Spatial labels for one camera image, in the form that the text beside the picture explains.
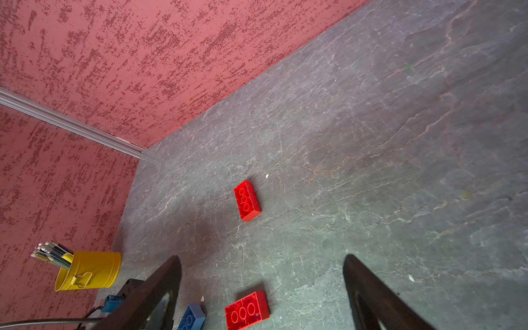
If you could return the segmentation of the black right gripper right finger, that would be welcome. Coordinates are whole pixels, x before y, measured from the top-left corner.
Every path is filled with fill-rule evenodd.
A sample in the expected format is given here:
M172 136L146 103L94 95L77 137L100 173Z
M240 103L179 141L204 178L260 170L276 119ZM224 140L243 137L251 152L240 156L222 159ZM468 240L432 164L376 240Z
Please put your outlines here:
M355 255L343 268L346 291L356 329L432 329Z

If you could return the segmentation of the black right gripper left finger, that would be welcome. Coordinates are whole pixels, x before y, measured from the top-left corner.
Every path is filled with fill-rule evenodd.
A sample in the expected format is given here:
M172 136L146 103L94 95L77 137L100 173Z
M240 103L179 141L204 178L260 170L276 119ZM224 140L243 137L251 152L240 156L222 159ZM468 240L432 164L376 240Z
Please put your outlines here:
M179 257L172 256L95 329L172 329L182 280Z

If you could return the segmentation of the blue lego brick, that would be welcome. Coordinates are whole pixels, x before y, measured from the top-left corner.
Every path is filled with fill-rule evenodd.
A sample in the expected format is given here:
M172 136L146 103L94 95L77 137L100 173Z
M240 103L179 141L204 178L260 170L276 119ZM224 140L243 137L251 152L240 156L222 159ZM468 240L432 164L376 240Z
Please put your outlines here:
M201 330L206 315L199 303L191 303L186 308L178 325L178 330Z

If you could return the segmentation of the red lego brick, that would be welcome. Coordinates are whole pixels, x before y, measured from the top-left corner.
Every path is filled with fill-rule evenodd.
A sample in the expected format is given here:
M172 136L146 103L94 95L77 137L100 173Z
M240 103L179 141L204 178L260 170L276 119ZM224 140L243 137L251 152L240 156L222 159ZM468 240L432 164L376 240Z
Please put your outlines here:
M242 221L249 222L261 214L256 193L252 184L245 180L235 189L236 204Z
M255 291L225 307L227 330L247 329L269 317L268 300L263 290Z

